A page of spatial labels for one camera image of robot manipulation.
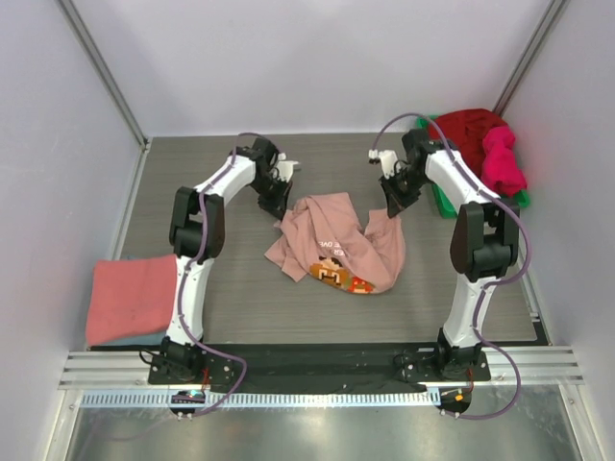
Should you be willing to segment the pink printed t shirt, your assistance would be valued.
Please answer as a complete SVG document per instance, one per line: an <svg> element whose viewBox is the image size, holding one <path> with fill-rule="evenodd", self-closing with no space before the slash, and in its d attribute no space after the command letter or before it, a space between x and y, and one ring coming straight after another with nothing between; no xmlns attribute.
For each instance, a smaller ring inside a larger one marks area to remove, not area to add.
<svg viewBox="0 0 615 461"><path fill-rule="evenodd" d="M375 295L391 289L405 266L401 219L372 209L363 227L346 192L298 200L277 227L281 236L265 257L296 282L310 276L347 293Z"/></svg>

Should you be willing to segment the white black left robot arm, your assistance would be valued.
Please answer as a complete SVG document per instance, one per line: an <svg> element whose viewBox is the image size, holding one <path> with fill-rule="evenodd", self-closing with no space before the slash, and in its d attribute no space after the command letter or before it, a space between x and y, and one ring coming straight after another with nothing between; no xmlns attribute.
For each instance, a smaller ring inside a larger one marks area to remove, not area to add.
<svg viewBox="0 0 615 461"><path fill-rule="evenodd" d="M190 384L205 373L205 297L213 264L225 244L226 205L251 187L260 209L279 221L285 215L294 162L268 138L256 133L253 137L248 147L235 145L209 179L183 186L175 194L169 242L176 257L176 295L160 352L150 364L151 383Z"/></svg>

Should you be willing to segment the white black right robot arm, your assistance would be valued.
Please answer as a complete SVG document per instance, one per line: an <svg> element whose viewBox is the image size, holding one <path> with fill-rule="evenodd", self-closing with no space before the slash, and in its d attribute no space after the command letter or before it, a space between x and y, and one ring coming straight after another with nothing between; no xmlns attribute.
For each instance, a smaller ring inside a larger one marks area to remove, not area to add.
<svg viewBox="0 0 615 461"><path fill-rule="evenodd" d="M370 162L381 168L379 183L389 217L414 204L422 186L437 185L455 207L450 259L457 273L448 319L439 330L428 375L461 380L481 365L482 325L496 286L518 257L519 208L488 189L448 140L425 130L403 136L405 158L372 148Z"/></svg>

